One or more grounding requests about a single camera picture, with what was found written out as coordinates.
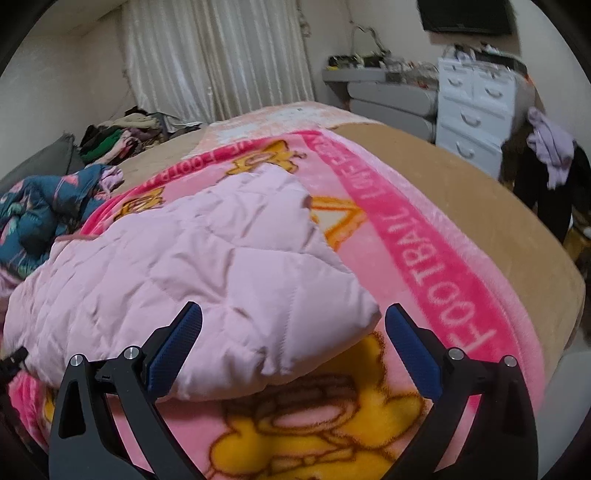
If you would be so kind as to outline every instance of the teal floral blanket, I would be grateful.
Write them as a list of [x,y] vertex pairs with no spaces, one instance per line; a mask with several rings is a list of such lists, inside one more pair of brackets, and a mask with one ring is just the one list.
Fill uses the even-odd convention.
[[56,237],[78,230],[106,200],[103,165],[67,177],[33,176],[0,199],[0,264],[28,277],[49,257]]

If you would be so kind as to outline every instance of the white curtain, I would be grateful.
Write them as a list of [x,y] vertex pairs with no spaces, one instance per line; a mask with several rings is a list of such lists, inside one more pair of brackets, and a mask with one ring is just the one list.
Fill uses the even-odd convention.
[[147,111],[211,123],[314,98],[296,0],[129,0],[124,29]]

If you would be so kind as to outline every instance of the white drawer cabinet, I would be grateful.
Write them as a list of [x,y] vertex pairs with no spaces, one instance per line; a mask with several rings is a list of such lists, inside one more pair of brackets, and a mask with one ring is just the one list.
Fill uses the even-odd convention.
[[464,100],[472,100],[473,72],[459,62],[444,63],[439,68],[439,89],[442,93]]
[[501,170],[501,146],[526,120],[534,86],[504,67],[439,60],[436,144],[493,177]]
[[499,177],[503,153],[495,144],[473,138],[454,125],[438,122],[437,146],[462,157],[491,177]]

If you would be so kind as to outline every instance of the gray pillow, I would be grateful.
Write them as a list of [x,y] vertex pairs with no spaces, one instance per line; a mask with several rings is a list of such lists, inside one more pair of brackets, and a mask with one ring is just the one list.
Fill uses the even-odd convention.
[[58,175],[63,177],[84,168],[78,149],[74,146],[74,135],[64,134],[56,142],[25,160],[0,180],[0,196],[4,195],[19,181],[32,175]]

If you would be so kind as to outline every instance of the pink quilted jacket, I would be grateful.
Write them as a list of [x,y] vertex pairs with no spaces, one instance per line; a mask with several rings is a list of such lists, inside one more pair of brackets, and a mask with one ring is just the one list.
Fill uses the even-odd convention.
[[227,178],[95,239],[56,242],[10,298],[6,349],[58,387],[72,355],[142,345],[188,301],[203,330],[172,394],[234,398],[284,384],[373,331],[373,297],[310,220],[309,196],[275,166]]

